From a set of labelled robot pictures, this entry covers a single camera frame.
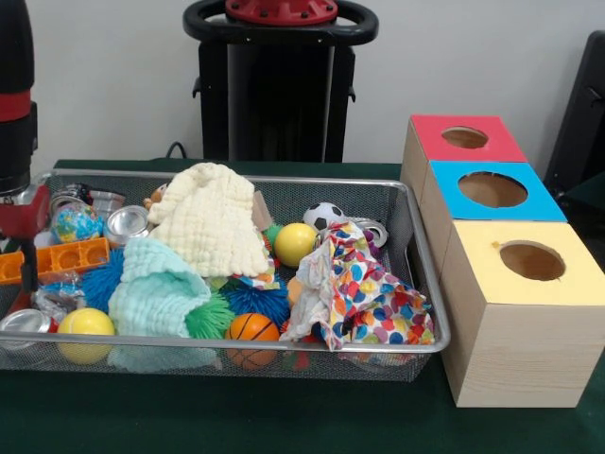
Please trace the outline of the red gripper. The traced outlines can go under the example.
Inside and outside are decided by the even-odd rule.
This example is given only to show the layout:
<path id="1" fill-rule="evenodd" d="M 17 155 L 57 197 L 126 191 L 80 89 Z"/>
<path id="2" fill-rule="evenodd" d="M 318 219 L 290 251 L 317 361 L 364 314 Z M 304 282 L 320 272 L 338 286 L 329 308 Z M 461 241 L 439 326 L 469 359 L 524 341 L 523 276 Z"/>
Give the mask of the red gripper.
<path id="1" fill-rule="evenodd" d="M 6 237 L 30 237 L 20 240 L 24 257 L 21 265 L 24 292 L 39 288 L 37 249 L 34 236 L 45 226 L 50 191 L 45 185 L 30 184 L 23 192 L 1 196 L 1 233 Z"/>

